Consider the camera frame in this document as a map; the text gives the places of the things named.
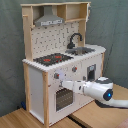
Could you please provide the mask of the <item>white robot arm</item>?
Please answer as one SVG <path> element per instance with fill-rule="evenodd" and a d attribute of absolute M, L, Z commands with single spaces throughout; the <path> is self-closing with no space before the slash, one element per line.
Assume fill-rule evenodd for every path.
<path fill-rule="evenodd" d="M 106 77 L 95 81 L 63 81 L 62 86 L 74 93 L 90 96 L 101 108 L 128 109 L 128 100 L 115 100 L 113 96 L 113 82 Z"/>

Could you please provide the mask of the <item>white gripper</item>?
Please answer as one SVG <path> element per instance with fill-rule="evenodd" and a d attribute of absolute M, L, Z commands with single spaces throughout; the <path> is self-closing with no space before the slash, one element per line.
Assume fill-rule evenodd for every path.
<path fill-rule="evenodd" d="M 86 82 L 85 81 L 63 81 L 62 86 L 68 90 L 78 94 L 85 94 Z"/>

